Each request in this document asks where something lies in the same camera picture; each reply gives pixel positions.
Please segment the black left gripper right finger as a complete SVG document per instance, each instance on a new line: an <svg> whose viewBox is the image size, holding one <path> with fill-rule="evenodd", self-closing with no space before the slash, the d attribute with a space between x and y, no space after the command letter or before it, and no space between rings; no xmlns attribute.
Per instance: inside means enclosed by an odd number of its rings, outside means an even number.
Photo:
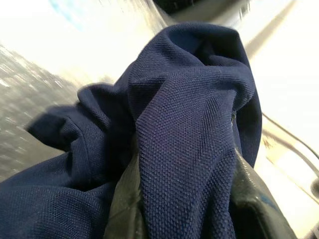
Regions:
<svg viewBox="0 0 319 239"><path fill-rule="evenodd" d="M264 181L235 152L229 209L236 239L297 239Z"/></svg>

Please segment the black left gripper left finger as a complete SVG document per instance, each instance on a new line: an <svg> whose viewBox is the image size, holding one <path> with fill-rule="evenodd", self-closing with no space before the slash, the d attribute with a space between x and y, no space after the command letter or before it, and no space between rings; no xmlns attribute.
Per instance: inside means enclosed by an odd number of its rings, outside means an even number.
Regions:
<svg viewBox="0 0 319 239"><path fill-rule="evenodd" d="M115 187L103 239L148 239L140 183L135 153Z"/></svg>

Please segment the navy blue knit garment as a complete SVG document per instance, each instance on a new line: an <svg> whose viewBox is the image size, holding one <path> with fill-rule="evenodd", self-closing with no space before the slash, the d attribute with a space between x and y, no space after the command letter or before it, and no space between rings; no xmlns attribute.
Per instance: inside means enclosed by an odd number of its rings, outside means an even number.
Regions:
<svg viewBox="0 0 319 239"><path fill-rule="evenodd" d="M253 165L261 127L238 32L167 27L115 84L87 86L28 127L63 153L0 183L0 239L103 239L135 153L148 239L235 239L235 149Z"/></svg>

